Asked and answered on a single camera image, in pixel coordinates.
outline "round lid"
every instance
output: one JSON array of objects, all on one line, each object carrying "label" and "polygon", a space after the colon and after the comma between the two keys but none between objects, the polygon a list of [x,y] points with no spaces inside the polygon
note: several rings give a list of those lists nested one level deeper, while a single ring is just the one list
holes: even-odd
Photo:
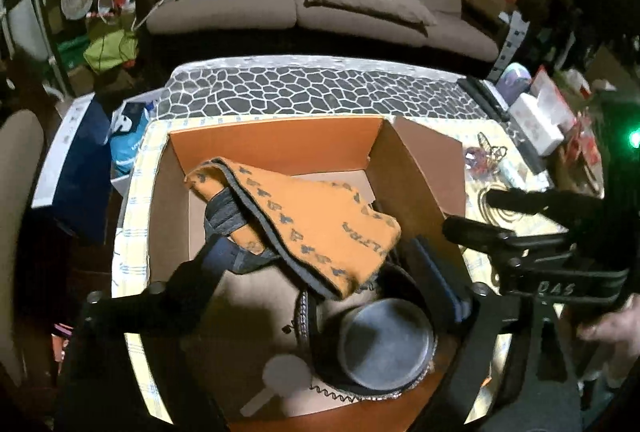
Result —
[{"label": "round lid", "polygon": [[342,322],[338,360],[355,382],[373,390],[411,383],[433,355],[433,328],[420,307],[387,298],[354,310]]},{"label": "round lid", "polygon": [[60,0],[60,9],[67,20],[81,20],[93,4],[94,0]]}]

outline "white box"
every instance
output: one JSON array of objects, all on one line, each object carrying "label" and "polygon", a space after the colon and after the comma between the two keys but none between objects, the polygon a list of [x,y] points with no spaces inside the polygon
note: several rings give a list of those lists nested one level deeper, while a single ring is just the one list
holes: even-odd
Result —
[{"label": "white box", "polygon": [[520,125],[538,155],[548,156],[564,141],[564,136],[558,126],[553,125],[546,118],[538,107],[536,98],[532,95],[520,94],[520,97],[511,105],[509,113]]}]

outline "orange cloth with black print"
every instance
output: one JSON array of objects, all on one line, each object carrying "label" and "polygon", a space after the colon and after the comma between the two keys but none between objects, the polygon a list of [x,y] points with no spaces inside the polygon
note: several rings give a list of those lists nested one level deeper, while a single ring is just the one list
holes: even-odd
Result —
[{"label": "orange cloth with black print", "polygon": [[[371,209],[347,183],[306,181],[220,159],[270,219],[289,253],[318,271],[343,298],[364,284],[398,243],[396,219]],[[207,202],[228,186],[222,171],[209,163],[185,181]],[[257,222],[231,238],[256,254],[269,245]]]}]

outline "cardboard flap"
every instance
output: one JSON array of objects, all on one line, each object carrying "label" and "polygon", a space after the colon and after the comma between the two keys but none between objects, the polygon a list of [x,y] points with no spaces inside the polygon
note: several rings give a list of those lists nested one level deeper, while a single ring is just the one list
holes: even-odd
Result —
[{"label": "cardboard flap", "polygon": [[169,138],[185,174],[225,157],[298,176],[366,169],[382,120],[362,115],[270,119],[179,130]]},{"label": "cardboard flap", "polygon": [[422,171],[441,211],[464,217],[466,193],[462,143],[400,116],[396,117],[394,128]]}]

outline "finger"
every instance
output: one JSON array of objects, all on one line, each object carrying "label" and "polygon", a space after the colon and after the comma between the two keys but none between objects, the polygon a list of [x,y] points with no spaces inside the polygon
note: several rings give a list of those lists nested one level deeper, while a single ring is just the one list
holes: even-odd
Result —
[{"label": "finger", "polygon": [[629,313],[609,313],[590,326],[578,326],[578,338],[587,342],[615,344],[626,340],[633,329],[633,318]]}]

